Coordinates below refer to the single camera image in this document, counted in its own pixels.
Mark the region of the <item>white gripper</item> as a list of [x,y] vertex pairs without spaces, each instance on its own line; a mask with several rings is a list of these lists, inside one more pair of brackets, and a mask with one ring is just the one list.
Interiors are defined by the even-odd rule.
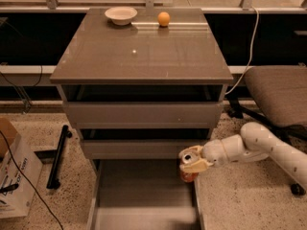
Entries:
[[181,164],[179,167],[184,173],[201,173],[210,166],[220,167],[229,163],[222,140],[209,141],[203,148],[202,146],[193,146],[184,149],[179,153],[178,157],[182,161],[196,161],[192,164]]

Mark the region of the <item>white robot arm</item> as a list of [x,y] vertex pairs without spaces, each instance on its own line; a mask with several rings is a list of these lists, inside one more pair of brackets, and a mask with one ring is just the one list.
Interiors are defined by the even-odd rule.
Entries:
[[178,155],[180,176],[184,182],[193,182],[199,173],[210,167],[268,157],[295,181],[291,186],[293,194],[302,195],[307,191],[307,154],[255,122],[244,124],[237,135],[182,150]]

